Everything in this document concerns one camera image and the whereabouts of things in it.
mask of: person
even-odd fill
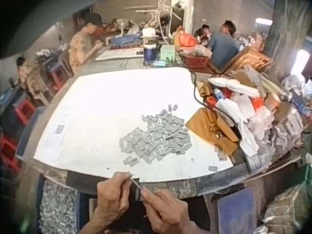
[[[38,63],[24,57],[18,57],[16,59],[16,66],[18,68],[20,86],[22,89],[27,90],[27,78],[33,69],[38,67]]]
[[[89,14],[85,16],[84,26],[78,31],[69,43],[69,63],[72,71],[76,74],[83,64],[100,48],[103,44],[100,40],[95,42],[92,46],[90,35],[92,35],[96,29],[102,25],[102,19],[99,14]]]
[[[211,37],[208,49],[212,51],[211,62],[217,69],[221,69],[239,51],[233,39],[235,32],[235,24],[230,20],[226,20],[221,26],[220,32],[213,34]]]
[[[201,28],[196,30],[194,37],[199,37],[199,42],[201,44],[205,44],[210,40],[211,34],[210,34],[210,27],[206,24],[203,24]]]
[[[129,208],[130,173],[115,172],[111,179],[97,184],[97,207],[80,234],[108,233],[108,225],[121,218]],[[146,215],[154,232],[159,234],[206,234],[190,220],[188,204],[169,190],[154,193],[143,188],[141,195]]]

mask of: red plastic bag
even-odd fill
[[[179,42],[181,47],[192,47],[197,45],[196,38],[188,33],[181,33],[179,35]]]

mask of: black cable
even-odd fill
[[[212,111],[215,111],[215,109],[219,112],[221,112],[222,114],[224,114],[226,117],[228,117],[233,123],[235,126],[237,126],[236,122],[234,121],[234,119],[228,115],[227,113],[225,113],[224,111],[222,111],[221,109],[217,108],[216,106],[212,106],[212,105],[209,105],[207,104],[206,102],[204,101],[200,101],[198,100],[198,98],[196,97],[196,81],[197,81],[197,75],[194,71],[192,71],[190,68],[188,68],[187,66],[185,66],[185,64],[182,62],[182,63],[179,63],[179,62],[174,62],[174,63],[169,63],[168,64],[169,66],[168,67],[181,67],[181,68],[185,68],[187,69],[190,73],[191,73],[191,76],[193,75],[194,76],[194,92],[193,92],[193,96],[194,96],[194,99],[196,102],[198,102],[200,105],[202,105],[203,107],[206,107],[207,109],[210,109]]]

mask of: red stool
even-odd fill
[[[29,119],[35,112],[35,106],[27,99],[27,95],[22,95],[16,103],[13,104],[15,107],[15,113],[18,115],[21,122],[26,126]]]
[[[51,69],[50,74],[55,84],[53,86],[54,91],[60,90],[69,78],[67,72],[65,71],[65,69],[62,67],[61,64]]]
[[[0,138],[1,160],[12,171],[18,173],[21,168],[21,160],[15,157],[16,144],[1,135]]]

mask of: hand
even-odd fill
[[[129,208],[130,173],[115,172],[111,179],[97,184],[95,216],[106,225],[119,219]]]
[[[158,190],[154,194],[142,190],[146,215],[154,232],[159,234],[191,234],[193,223],[190,221],[188,204],[170,193]]]
[[[95,43],[95,45],[93,46],[93,49],[95,49],[95,50],[99,50],[100,48],[102,48],[103,47],[103,43],[101,42],[101,43]]]

